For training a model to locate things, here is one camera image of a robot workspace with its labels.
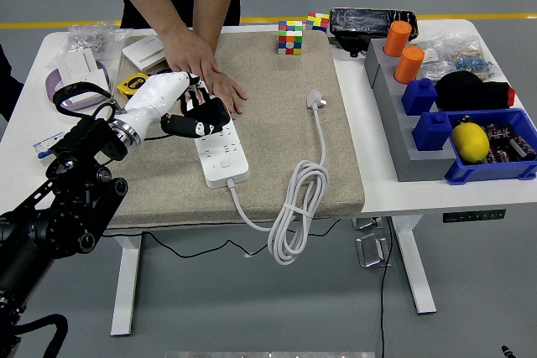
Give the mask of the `person's right hand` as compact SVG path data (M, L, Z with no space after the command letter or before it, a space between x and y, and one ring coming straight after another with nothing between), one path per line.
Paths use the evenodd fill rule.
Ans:
M210 46L188 28L173 28L159 34L164 54L172 71L185 71L208 82L214 74L220 74Z

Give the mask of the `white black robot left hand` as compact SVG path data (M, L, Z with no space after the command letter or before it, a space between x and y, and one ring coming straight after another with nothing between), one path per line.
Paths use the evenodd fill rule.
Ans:
M124 109L112 128L127 145L139 145L154 123L169 135L199 138L220 132L231 121L222 100L187 72L150 76Z

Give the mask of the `person's left hand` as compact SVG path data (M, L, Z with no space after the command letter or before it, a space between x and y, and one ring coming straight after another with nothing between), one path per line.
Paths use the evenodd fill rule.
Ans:
M248 95L236 81L226 73L211 72L205 82L211 94L222 100L232 119L243 113L242 103Z

